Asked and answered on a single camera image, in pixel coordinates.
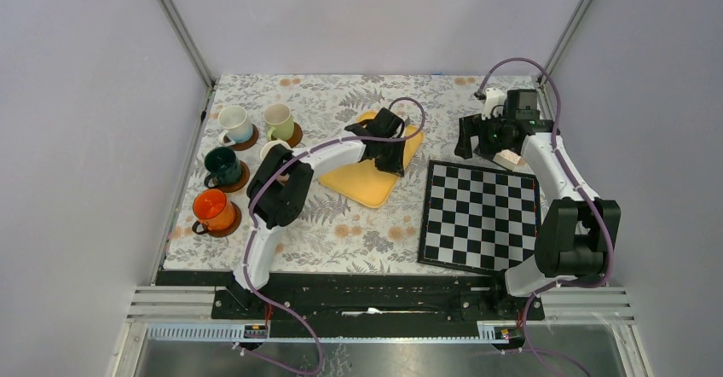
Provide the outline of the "brown coaster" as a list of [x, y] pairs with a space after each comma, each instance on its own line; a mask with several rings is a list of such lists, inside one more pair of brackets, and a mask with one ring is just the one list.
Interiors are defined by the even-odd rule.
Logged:
[[220, 230], [209, 230], [207, 234], [214, 238], [223, 238], [227, 237], [229, 235], [232, 235], [239, 227], [242, 222], [243, 213], [240, 207], [235, 203], [231, 202], [231, 206], [234, 208], [234, 221], [232, 224], [227, 227], [226, 229], [220, 229]]
[[252, 126], [252, 135], [251, 137], [246, 140], [245, 142], [237, 142], [232, 143], [230, 138], [228, 137], [228, 132], [223, 131], [219, 136], [219, 142], [223, 144], [225, 147], [230, 147], [234, 151], [246, 151], [247, 149], [253, 147], [259, 138], [259, 131], [256, 125]]
[[250, 179], [250, 177], [251, 177], [251, 173], [250, 173], [250, 170], [249, 170], [248, 165], [247, 165], [244, 161], [242, 161], [242, 160], [240, 160], [240, 161], [238, 162], [238, 164], [239, 164], [240, 170], [241, 170], [241, 178], [240, 178], [240, 180], [239, 180], [237, 183], [233, 184], [233, 185], [218, 186], [218, 187], [217, 187], [218, 189], [220, 189], [220, 190], [223, 191], [224, 193], [234, 193], [234, 192], [240, 191], [241, 189], [243, 189], [243, 188], [246, 186], [246, 184], [248, 183], [248, 181], [249, 181], [249, 179]]
[[267, 136], [269, 140], [281, 140], [294, 148], [302, 141], [303, 130], [298, 123], [289, 121], [272, 126]]

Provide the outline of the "light green mug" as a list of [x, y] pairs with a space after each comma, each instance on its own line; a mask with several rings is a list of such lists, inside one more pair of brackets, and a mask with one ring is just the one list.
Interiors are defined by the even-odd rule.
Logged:
[[284, 103], [268, 106], [263, 113], [269, 140], [289, 141], [294, 133], [294, 119], [291, 109]]

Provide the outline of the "pink mug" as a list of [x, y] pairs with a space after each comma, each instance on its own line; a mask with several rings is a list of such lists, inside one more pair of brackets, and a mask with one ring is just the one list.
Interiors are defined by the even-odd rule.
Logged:
[[264, 144], [260, 150], [260, 153], [259, 153], [260, 160], [264, 160], [267, 157], [267, 155], [270, 153], [270, 151], [275, 147], [282, 147], [286, 150], [292, 149], [292, 147], [286, 141], [283, 141], [283, 140], [269, 141], [266, 144]]

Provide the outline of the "white and blue mug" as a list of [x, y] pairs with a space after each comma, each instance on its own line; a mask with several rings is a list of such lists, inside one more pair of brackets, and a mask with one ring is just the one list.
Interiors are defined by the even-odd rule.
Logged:
[[253, 123], [242, 106], [224, 108], [217, 120], [222, 128], [218, 140], [225, 146], [244, 144], [253, 137]]

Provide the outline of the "dark green mug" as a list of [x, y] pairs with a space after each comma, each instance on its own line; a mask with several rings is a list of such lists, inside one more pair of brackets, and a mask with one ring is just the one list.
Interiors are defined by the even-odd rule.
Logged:
[[204, 185], [209, 189], [233, 186], [244, 177], [240, 160], [231, 148], [212, 149], [204, 158], [204, 167], [208, 172]]

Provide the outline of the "brown coaster bottom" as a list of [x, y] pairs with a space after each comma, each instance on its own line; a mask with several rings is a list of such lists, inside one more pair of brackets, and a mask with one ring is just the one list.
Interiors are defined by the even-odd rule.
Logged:
[[232, 224], [227, 227], [226, 229], [220, 229], [220, 230], [209, 230], [207, 234], [214, 238], [223, 238], [227, 237], [229, 235], [232, 235], [239, 227], [242, 222], [243, 213], [240, 207], [235, 203], [231, 202], [231, 206], [234, 208], [234, 221]]

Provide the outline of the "orange mug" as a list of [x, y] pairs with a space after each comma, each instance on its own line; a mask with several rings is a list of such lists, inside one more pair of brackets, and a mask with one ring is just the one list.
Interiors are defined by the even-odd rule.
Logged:
[[228, 196], [219, 189], [207, 189], [200, 193], [193, 203], [196, 222], [192, 231], [203, 235], [211, 231], [224, 231], [231, 228], [237, 213]]

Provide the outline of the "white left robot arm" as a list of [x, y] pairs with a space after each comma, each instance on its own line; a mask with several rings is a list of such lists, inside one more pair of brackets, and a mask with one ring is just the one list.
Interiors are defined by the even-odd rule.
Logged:
[[281, 231], [301, 214], [309, 187], [318, 177], [339, 167], [370, 160], [378, 171], [403, 175], [406, 125], [383, 108], [372, 119], [347, 125], [341, 133], [310, 148], [289, 149], [275, 144], [263, 158], [246, 191], [252, 220], [246, 249], [233, 270], [241, 285], [232, 307], [245, 318], [264, 307], [258, 289], [269, 281], [270, 265]]

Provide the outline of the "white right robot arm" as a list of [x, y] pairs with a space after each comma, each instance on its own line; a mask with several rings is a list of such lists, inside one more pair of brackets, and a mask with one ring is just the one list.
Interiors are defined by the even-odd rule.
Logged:
[[553, 287], [598, 287], [613, 265], [621, 218], [616, 201], [591, 189], [567, 154], [558, 125], [543, 119], [534, 89], [480, 89], [481, 113], [459, 120], [455, 154], [493, 158], [509, 150], [536, 175], [549, 207], [535, 237], [534, 254], [505, 270], [501, 288], [489, 295], [494, 315], [509, 319], [523, 298]]

